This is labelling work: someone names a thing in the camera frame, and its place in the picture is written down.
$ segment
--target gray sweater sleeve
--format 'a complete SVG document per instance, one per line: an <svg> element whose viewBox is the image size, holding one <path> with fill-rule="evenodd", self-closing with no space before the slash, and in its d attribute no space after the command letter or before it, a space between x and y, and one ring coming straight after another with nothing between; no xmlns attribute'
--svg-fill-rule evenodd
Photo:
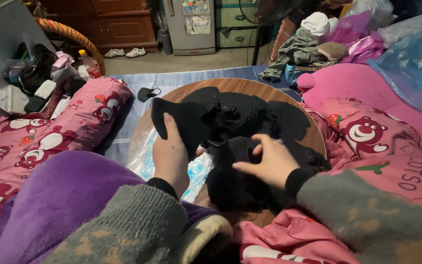
<svg viewBox="0 0 422 264"><path fill-rule="evenodd" d="M42 263L167 263L187 220L171 195L147 185L122 186L98 217Z"/></svg>
<svg viewBox="0 0 422 264"><path fill-rule="evenodd" d="M297 202L363 264L422 263L422 207L375 188L354 171L310 178Z"/></svg>

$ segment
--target purple blanket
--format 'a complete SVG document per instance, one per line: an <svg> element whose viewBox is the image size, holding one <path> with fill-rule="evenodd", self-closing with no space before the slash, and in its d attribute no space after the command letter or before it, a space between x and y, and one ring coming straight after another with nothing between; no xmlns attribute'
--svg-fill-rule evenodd
<svg viewBox="0 0 422 264"><path fill-rule="evenodd" d="M65 151L34 169L0 216L0 264L38 264L83 223L98 216L122 185L145 183L92 152ZM185 201L189 222L217 214Z"/></svg>

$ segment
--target black cuff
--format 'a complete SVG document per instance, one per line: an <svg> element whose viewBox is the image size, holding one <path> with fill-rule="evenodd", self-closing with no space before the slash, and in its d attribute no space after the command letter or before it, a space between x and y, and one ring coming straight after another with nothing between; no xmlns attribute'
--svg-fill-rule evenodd
<svg viewBox="0 0 422 264"><path fill-rule="evenodd" d="M172 185L170 185L164 179L153 177L153 178L149 179L149 181L146 182L146 185L160 189L161 191L172 195L173 198L179 200L179 198L177 197L177 194L176 194L175 190L173 189Z"/></svg>
<svg viewBox="0 0 422 264"><path fill-rule="evenodd" d="M314 176L314 169L310 166L303 166L299 169L293 170L286 179L286 184L284 184L284 189L286 193L296 200L297 194L302 188L302 185Z"/></svg>

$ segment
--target pink plush toy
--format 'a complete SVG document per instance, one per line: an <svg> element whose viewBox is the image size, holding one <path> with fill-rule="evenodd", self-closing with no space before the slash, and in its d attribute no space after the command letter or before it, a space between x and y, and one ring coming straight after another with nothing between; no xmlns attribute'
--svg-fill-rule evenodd
<svg viewBox="0 0 422 264"><path fill-rule="evenodd" d="M322 111L325 99L356 99L365 105L387 112L407 122L422 138L422 112L404 103L371 67L357 63L340 63L322 68L297 79L304 102Z"/></svg>

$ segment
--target fingernail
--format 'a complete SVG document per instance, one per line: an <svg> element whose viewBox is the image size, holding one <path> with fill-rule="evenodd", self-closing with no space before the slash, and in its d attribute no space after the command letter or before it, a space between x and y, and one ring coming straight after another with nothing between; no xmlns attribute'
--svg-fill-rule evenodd
<svg viewBox="0 0 422 264"><path fill-rule="evenodd" d="M168 122L172 121L172 116L171 116L171 115L169 115L169 113L164 113L164 121L165 121L166 123L168 123Z"/></svg>

